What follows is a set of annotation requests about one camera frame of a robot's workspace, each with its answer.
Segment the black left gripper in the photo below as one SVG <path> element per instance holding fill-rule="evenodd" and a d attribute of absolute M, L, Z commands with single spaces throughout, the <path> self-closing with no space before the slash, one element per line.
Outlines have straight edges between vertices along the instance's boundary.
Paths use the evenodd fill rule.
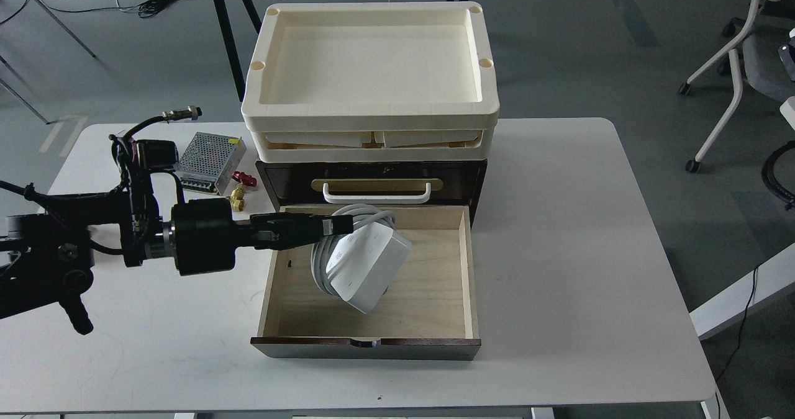
<path fill-rule="evenodd" d="M 191 199 L 171 208 L 174 261 L 182 276 L 235 267 L 236 249 L 290 250 L 354 232 L 351 215 L 275 212 L 236 222 L 225 199 Z"/>

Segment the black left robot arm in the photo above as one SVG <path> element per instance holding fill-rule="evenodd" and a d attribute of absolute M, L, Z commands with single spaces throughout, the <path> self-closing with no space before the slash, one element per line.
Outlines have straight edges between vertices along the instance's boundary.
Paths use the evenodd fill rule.
<path fill-rule="evenodd" d="M 45 209 L 8 219 L 2 251 L 11 262 L 2 266 L 2 318 L 55 303 L 82 335 L 93 325 L 81 296 L 94 281 L 94 252 L 102 251 L 91 240 L 90 226 L 119 226 L 121 246 L 105 253 L 121 255 L 126 266 L 171 257 L 182 276 L 230 270 L 238 248 L 288 250 L 352 231 L 349 217 L 328 215 L 258 214 L 235 221 L 225 199 L 186 202 L 181 189 L 165 222 L 149 178 L 93 194 L 48 196 L 32 185 L 2 187 Z"/>

